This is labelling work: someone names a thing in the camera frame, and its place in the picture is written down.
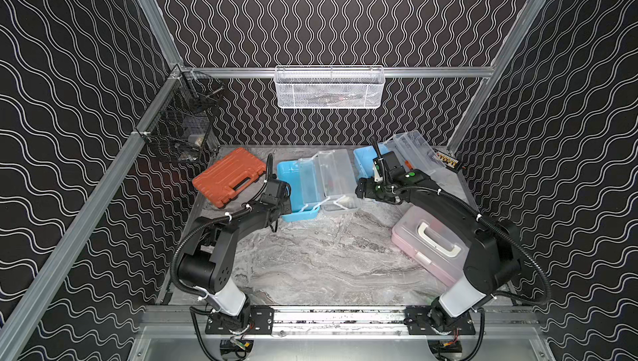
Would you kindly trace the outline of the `pink toolbox with clear lid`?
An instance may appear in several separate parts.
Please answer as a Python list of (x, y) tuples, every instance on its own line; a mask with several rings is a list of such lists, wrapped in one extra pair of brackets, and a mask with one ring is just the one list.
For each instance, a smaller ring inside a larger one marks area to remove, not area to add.
[(447, 287), (463, 276), (468, 246), (427, 211), (412, 206), (391, 230), (391, 241)]

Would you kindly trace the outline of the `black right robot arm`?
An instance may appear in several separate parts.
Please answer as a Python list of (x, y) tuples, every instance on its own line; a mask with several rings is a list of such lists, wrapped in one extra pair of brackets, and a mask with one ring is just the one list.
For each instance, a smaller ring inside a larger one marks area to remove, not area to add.
[[(471, 309), (479, 309), (493, 296), (503, 296), (524, 304), (545, 305), (553, 298), (548, 276), (528, 251), (497, 222), (457, 196), (445, 191), (419, 169), (405, 170), (395, 153), (383, 153), (376, 136), (371, 136), (375, 151), (374, 173), (357, 184), (359, 198), (386, 204), (408, 202), (450, 228), (468, 247), (460, 279), (437, 297), (430, 306), (430, 319), (443, 324), (453, 322)], [(543, 294), (527, 298), (501, 291), (523, 269), (523, 260), (536, 271), (543, 283)]]

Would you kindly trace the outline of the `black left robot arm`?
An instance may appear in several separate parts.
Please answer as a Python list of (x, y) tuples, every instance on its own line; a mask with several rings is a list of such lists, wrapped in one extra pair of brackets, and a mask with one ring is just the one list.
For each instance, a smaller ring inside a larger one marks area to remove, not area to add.
[(277, 231), (279, 219), (292, 211), (291, 195), (291, 185), (277, 178), (269, 154), (257, 196), (241, 211), (206, 219), (181, 240), (169, 266), (173, 286), (205, 301), (214, 313), (248, 324), (249, 298), (232, 279), (237, 246), (255, 231)]

